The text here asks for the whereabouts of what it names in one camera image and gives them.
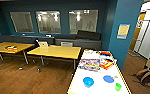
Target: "wooden floor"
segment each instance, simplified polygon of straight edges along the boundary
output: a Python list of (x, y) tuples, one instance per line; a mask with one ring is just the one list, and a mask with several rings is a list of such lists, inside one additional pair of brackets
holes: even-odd
[[(25, 65), (24, 57), (12, 57), (0, 59), (0, 94), (66, 94), (71, 83), (73, 61), (49, 60), (50, 64), (37, 69), (41, 65), (39, 58), (29, 58), (29, 64)], [(126, 57), (122, 74), (132, 94), (150, 94), (150, 87), (133, 82), (137, 80), (130, 76), (143, 69), (146, 60), (140, 57)]]
[(29, 59), (25, 64), (24, 57), (13, 57), (0, 60), (0, 94), (66, 94), (71, 82), (73, 60), (48, 60), (50, 64), (37, 69), (41, 65), (40, 59), (36, 63)]
[(140, 56), (135, 57), (127, 54), (122, 74), (132, 94), (150, 94), (149, 86), (142, 86), (140, 83), (134, 82), (138, 81), (137, 78), (130, 76), (131, 74), (135, 74), (138, 71), (144, 69), (146, 61), (146, 59)]

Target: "bag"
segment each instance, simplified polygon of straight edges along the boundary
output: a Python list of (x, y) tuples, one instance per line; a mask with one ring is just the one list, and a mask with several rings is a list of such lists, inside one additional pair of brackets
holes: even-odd
[(140, 84), (150, 86), (150, 70), (143, 69), (137, 72), (137, 74), (133, 74), (133, 76), (135, 76), (140, 81)]

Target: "window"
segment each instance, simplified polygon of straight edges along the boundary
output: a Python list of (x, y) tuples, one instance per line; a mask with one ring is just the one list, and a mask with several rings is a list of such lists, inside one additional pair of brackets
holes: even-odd
[(37, 11), (36, 16), (40, 33), (60, 34), (59, 11)]
[(16, 32), (33, 32), (30, 12), (10, 12)]
[(70, 10), (70, 34), (77, 34), (78, 30), (96, 32), (98, 10)]

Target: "doorway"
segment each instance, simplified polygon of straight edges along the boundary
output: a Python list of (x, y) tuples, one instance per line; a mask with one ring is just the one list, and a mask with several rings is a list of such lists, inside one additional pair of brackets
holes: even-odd
[(137, 25), (136, 25), (136, 29), (135, 29), (135, 32), (134, 32), (134, 35), (133, 35), (133, 38), (132, 38), (132, 41), (131, 41), (131, 44), (130, 44), (130, 47), (129, 47), (129, 50), (128, 50), (128, 54), (130, 54), (132, 56), (138, 56), (138, 54), (136, 54), (134, 52), (134, 48), (135, 48), (136, 42), (139, 41), (138, 36), (139, 36), (140, 30), (141, 30), (142, 24), (144, 23), (145, 14), (146, 14), (145, 12), (142, 12), (139, 15), (138, 22), (137, 22)]

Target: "metal table leg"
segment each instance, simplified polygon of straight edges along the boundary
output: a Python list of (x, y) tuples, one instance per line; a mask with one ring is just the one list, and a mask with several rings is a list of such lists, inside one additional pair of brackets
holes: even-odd
[(1, 58), (1, 60), (4, 60), (3, 57), (2, 57), (2, 55), (1, 55), (1, 53), (0, 53), (0, 58)]
[(25, 51), (23, 50), (23, 54), (24, 54), (24, 57), (25, 57), (25, 61), (26, 61), (26, 63), (28, 64), (28, 59), (27, 59), (27, 56), (26, 56), (26, 54), (25, 54)]
[(42, 65), (45, 65), (44, 64), (44, 60), (43, 60), (43, 56), (41, 55), (41, 61), (42, 61)]
[(76, 69), (76, 60), (74, 59), (74, 69)]

